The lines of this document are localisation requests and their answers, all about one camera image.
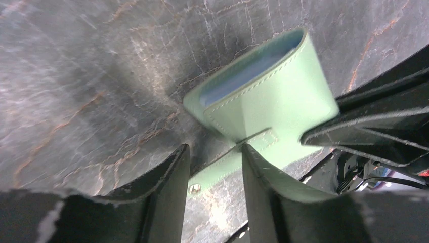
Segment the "mint green leather wallet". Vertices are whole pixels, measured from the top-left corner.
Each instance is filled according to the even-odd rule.
[[[184,105],[232,147],[190,179],[202,191],[241,168],[243,142],[280,169],[319,150],[302,146],[300,136],[339,112],[303,28],[242,55],[191,90]]]

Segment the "stitched edge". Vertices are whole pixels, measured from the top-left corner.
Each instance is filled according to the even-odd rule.
[[[266,134],[269,134],[269,135],[271,135],[271,137],[274,139],[274,141],[273,142],[271,142],[270,144],[268,144],[268,141],[265,139],[265,135]],[[252,138],[252,139],[250,139],[250,140],[248,140],[247,142],[252,142],[252,141],[254,141],[254,140],[256,140],[256,139],[258,139],[258,138],[260,138],[260,136],[262,136],[261,137],[261,140],[263,140],[263,141],[265,141],[267,144],[266,144],[266,147],[264,147],[264,148],[262,148],[261,150],[259,150],[258,152],[262,152],[262,151],[264,151],[265,149],[267,149],[267,148],[269,148],[269,147],[271,147],[271,146],[273,146],[275,143],[277,143],[278,141],[279,141],[279,138],[276,136],[276,135],[274,135],[273,133],[272,133],[272,130],[268,130],[268,131],[266,131],[266,132],[264,132],[264,133],[262,133],[262,134],[260,134],[260,135],[258,135],[258,136],[256,136],[256,137],[254,137],[254,138]],[[229,154],[228,155],[225,155],[223,158],[221,158],[219,161],[216,161],[216,162],[214,162],[214,163],[216,163],[216,166],[218,166],[220,163],[222,163],[223,161],[225,161],[226,159],[228,159],[229,157],[231,157],[232,155],[233,155],[234,153],[232,152],[232,151],[230,151],[229,152]],[[210,170],[212,170],[213,169],[213,167],[215,166],[215,164],[211,164],[210,166],[208,166],[207,168],[205,168],[204,169],[204,171],[205,171],[205,173],[208,173],[208,172],[210,172]],[[228,172],[225,172],[225,173],[223,173],[223,174],[221,174],[220,176],[218,176],[215,180],[213,180],[211,183],[209,183],[209,184],[207,184],[206,185],[206,189],[203,189],[203,190],[208,190],[208,189],[210,189],[210,188],[212,188],[216,183],[218,183],[222,178],[224,178],[225,176],[227,176],[227,175],[230,175],[230,174],[232,174],[233,172],[236,172],[238,169],[236,169],[236,170],[232,170],[232,171],[228,171]]]
[[[263,82],[269,80],[272,76],[274,76],[277,72],[279,72],[281,69],[283,69],[284,67],[286,67],[289,63],[291,63],[293,60],[295,60],[297,58],[297,56],[304,50],[304,47],[307,46],[307,43],[309,42],[309,38],[306,37],[306,39],[303,41],[303,44],[301,46],[301,48],[292,56],[290,57],[288,60],[286,60],[282,65],[280,65],[279,67],[277,67],[276,69],[274,69],[274,71],[268,76],[265,77],[263,80],[259,81],[256,84],[253,84],[252,86],[246,88],[246,90],[244,90],[243,92],[237,94],[236,96],[230,98],[227,101],[224,101],[220,106],[216,107],[215,109],[213,109],[212,111],[209,111],[209,113],[207,114],[208,117],[210,118],[210,120],[218,127],[220,128],[225,135],[229,136],[230,138],[233,138],[232,134],[229,133],[228,131],[226,131],[212,116],[211,114],[215,111],[217,111],[218,109],[222,108],[223,106],[229,104],[230,102],[238,99],[239,97],[245,95],[246,93],[248,93],[249,91],[253,90],[254,88],[256,88],[257,86],[259,86],[260,84],[262,84]]]

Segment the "wallet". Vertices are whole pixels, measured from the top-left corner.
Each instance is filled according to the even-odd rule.
[[[240,145],[250,144],[282,169],[320,147],[303,146],[308,129],[338,115],[313,43],[304,28],[252,49],[191,90],[184,106],[231,149],[190,181],[201,191],[241,169]]]

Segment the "red object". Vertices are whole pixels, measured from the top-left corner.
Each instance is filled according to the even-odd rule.
[[[429,171],[422,172],[422,173],[420,173],[418,175],[419,176],[423,176],[423,177],[428,177],[429,176]]]

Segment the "gray marble table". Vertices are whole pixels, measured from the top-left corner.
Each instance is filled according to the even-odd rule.
[[[181,143],[192,173],[227,145],[183,109],[191,88],[297,26],[338,96],[429,43],[418,0],[2,0],[0,187],[105,194]],[[327,149],[285,171],[307,172]],[[239,172],[189,198],[182,242],[222,242],[245,220]]]

